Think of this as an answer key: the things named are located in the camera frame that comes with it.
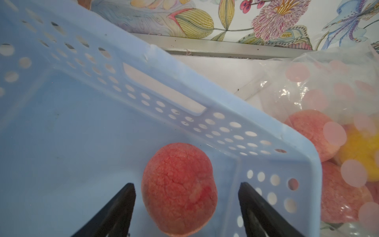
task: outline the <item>basket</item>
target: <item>basket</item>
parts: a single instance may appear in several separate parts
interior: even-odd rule
[[[128,182],[131,237],[165,236],[139,187],[175,142],[209,156],[218,189],[193,236],[246,236],[241,182],[319,235],[321,165],[302,135],[72,1],[0,0],[0,13],[0,236],[68,237]]]

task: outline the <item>fuzzy peach skin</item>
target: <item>fuzzy peach skin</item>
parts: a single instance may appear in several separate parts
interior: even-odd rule
[[[332,121],[320,111],[303,110],[291,114],[284,123],[310,140],[315,146],[321,162],[324,162],[332,158],[340,148],[330,144],[324,137],[324,125]]]
[[[358,211],[373,197],[366,186],[356,188],[347,184],[341,168],[331,162],[323,162],[323,193],[321,196],[321,221],[347,223],[358,221]]]
[[[379,204],[379,182],[367,182],[366,187],[373,196],[374,202]]]
[[[190,144],[172,143],[158,150],[147,163],[141,190],[147,212],[171,237],[198,232],[216,210],[211,161]]]

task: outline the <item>plastic bag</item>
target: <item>plastic bag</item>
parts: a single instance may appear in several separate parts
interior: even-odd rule
[[[262,110],[315,145],[322,235],[379,236],[378,54],[360,43],[261,66],[259,81],[241,90],[259,88]]]

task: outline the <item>blue flower illustration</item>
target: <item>blue flower illustration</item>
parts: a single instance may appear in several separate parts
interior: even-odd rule
[[[361,19],[368,20],[379,12],[379,0],[374,0],[364,8],[366,3],[367,0],[343,0],[340,3],[337,8],[338,16],[323,28],[329,31],[323,49],[338,41],[340,46],[352,46],[367,40],[364,36],[366,29],[359,28],[358,23]]]

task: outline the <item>basket hole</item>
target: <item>basket hole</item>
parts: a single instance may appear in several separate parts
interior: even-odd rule
[[[208,129],[208,127],[204,124],[199,124],[199,127],[201,127],[202,129]]]
[[[205,122],[210,125],[215,125],[216,123],[212,119],[206,119]]]
[[[270,178],[271,184],[274,186],[278,186],[280,184],[280,177],[277,174],[274,174]]]
[[[251,136],[251,137],[256,137],[257,136],[257,134],[255,132],[251,132],[251,131],[247,131],[247,132],[245,132],[245,134],[247,136]]]
[[[56,43],[56,38],[54,36],[52,36],[51,34],[47,33],[47,32],[44,32],[44,35],[51,41],[53,41],[54,43]]]
[[[157,105],[159,105],[160,107],[163,107],[163,108],[166,107],[166,105],[161,101],[157,101]]]
[[[67,47],[69,50],[71,50],[71,52],[73,52],[73,53],[76,53],[76,52],[77,52],[76,49],[75,49],[71,44],[65,43],[65,45],[66,45],[66,47]]]
[[[243,218],[242,218],[242,216],[238,216],[237,217],[237,225],[238,225],[238,227],[242,227],[243,226]]]
[[[29,10],[28,8],[25,9],[26,12],[28,13],[28,15],[30,16],[30,18],[36,20],[37,22],[43,24],[44,22],[42,21],[42,19],[36,14],[34,13],[33,11]]]
[[[14,71],[7,72],[4,76],[4,80],[8,83],[15,82],[19,79],[19,74]]]
[[[105,49],[99,47],[99,51],[100,53],[107,59],[110,59],[112,58],[112,56],[108,53],[108,51],[106,51]]]
[[[179,111],[177,111],[176,109],[171,109],[171,112],[173,112],[174,114],[176,114],[176,115],[179,115],[180,114],[180,112]]]
[[[0,87],[0,97],[3,97],[5,95],[5,89]]]
[[[62,55],[63,57],[67,58],[67,54],[65,52],[63,52],[62,50],[60,49],[57,49],[56,50],[60,55]]]
[[[99,75],[102,75],[101,71],[100,71],[99,69],[97,69],[96,67],[92,67],[92,70],[93,70],[95,73],[97,73],[97,74],[99,74]]]
[[[115,86],[115,85],[113,85],[112,86],[115,90],[117,90],[118,92],[121,92],[121,89],[118,87],[118,86]]]
[[[185,117],[185,119],[188,121],[188,122],[193,122],[193,118],[191,118],[191,117]]]
[[[150,99],[150,96],[148,96],[147,94],[145,93],[141,93],[142,97],[144,97],[145,99],[149,100]]]
[[[144,104],[146,106],[150,106],[150,104],[147,101],[145,101],[145,100],[141,100],[141,102],[142,102],[142,104]]]
[[[253,171],[252,170],[249,170],[248,172],[247,172],[247,178],[248,179],[251,179],[251,178],[253,178]]]
[[[182,106],[183,108],[195,114],[202,113],[206,108],[194,101],[193,99],[183,95],[182,93],[162,84],[149,75],[139,71],[138,69],[123,63],[125,74],[138,84],[160,94],[171,102]]]
[[[10,0],[4,0],[4,2],[8,5],[8,7],[10,7],[13,11],[19,11],[18,7],[16,7],[15,4],[13,4],[13,2],[11,2]]]
[[[279,152],[279,153],[287,153],[285,150],[283,149],[275,149],[276,152]]]
[[[258,173],[258,181],[259,182],[263,182],[265,180],[265,178],[266,178],[265,173],[263,173],[263,172]]]
[[[220,130],[223,132],[230,132],[230,130],[226,127],[220,127]]]
[[[218,119],[224,119],[225,118],[225,115],[223,115],[222,113],[219,113],[219,112],[214,113],[213,116],[218,118]]]
[[[284,208],[289,213],[295,213],[297,210],[296,202],[291,198],[287,198],[284,200]]]
[[[268,201],[269,204],[271,204],[271,205],[275,205],[276,202],[278,201],[278,198],[276,197],[276,194],[275,194],[275,193],[270,192],[270,193],[268,193],[268,195],[267,195],[267,201]]]
[[[128,89],[128,91],[134,92],[134,88],[129,86],[128,84],[125,85],[125,87]]]
[[[19,66],[24,68],[24,69],[27,69],[28,67],[31,66],[31,60],[30,58],[28,57],[23,57],[23,58],[20,58],[19,60]]]
[[[60,60],[58,56],[56,56],[55,54],[51,54],[51,56],[53,56],[53,58],[55,58],[56,60]]]
[[[242,127],[242,126],[241,126],[239,123],[237,123],[237,122],[230,122],[229,124],[230,124],[230,126],[232,126],[232,127],[236,127],[236,128]]]
[[[99,82],[103,83],[104,85],[106,85],[106,84],[107,84],[107,82],[106,82],[106,81],[104,81],[103,79],[101,79],[100,77],[98,77],[97,79],[99,80]]]
[[[90,60],[92,63],[95,63],[95,64],[96,64],[96,60],[95,60],[95,58],[94,58],[92,55],[90,55],[90,54],[88,54],[88,53],[85,53],[84,55],[85,55],[86,58],[87,58],[88,60]]]
[[[258,193],[259,195],[262,196],[262,189],[260,189],[260,188],[256,188],[255,190],[257,191],[257,193]]]
[[[76,58],[75,61],[76,61],[80,66],[82,66],[82,67],[85,66],[84,62],[81,61],[80,59],[77,59],[77,58]]]
[[[26,27],[26,28],[28,28],[31,32],[34,32],[34,33],[36,33],[37,32],[37,30],[29,23],[29,22],[27,22],[27,21],[25,21],[25,20],[22,20],[21,21],[23,24],[24,24],[24,26]]]
[[[298,182],[298,180],[294,179],[294,178],[288,180],[288,188],[290,190],[292,190],[292,191],[297,190],[299,188],[299,182]]]
[[[41,44],[43,44],[44,46],[46,46],[46,47],[48,47],[49,48],[49,45],[48,44],[46,44],[43,40],[41,40],[41,39],[38,39],[38,41],[41,43]]]
[[[108,76],[109,80],[111,80],[113,83],[118,84],[119,82],[116,80],[116,78],[112,76]]]
[[[3,56],[11,56],[14,54],[14,47],[8,43],[0,45],[0,54]]]
[[[115,74],[116,73],[116,70],[112,67],[112,65],[106,63],[105,64],[105,68],[110,71],[111,73]]]
[[[89,44],[88,44],[88,42],[87,42],[83,37],[81,37],[80,35],[77,35],[77,36],[76,36],[76,39],[77,39],[77,41],[79,41],[82,45],[84,45],[85,47],[89,48]]]
[[[66,32],[64,32],[64,30],[62,29],[62,27],[60,27],[57,23],[55,22],[51,22],[51,25],[53,26],[53,28],[58,31],[59,33],[61,33],[62,35],[66,35]]]
[[[237,140],[243,140],[243,137],[241,137],[240,135],[234,135],[233,136],[235,139],[237,139]]]
[[[262,140],[260,141],[263,145],[271,145],[271,142]]]
[[[130,98],[132,98],[132,99],[136,99],[136,97],[135,97],[133,94],[131,94],[131,93],[128,93],[128,96],[129,96]]]
[[[91,76],[91,74],[89,72],[87,72],[86,70],[83,70],[84,74],[86,74],[87,76]]]

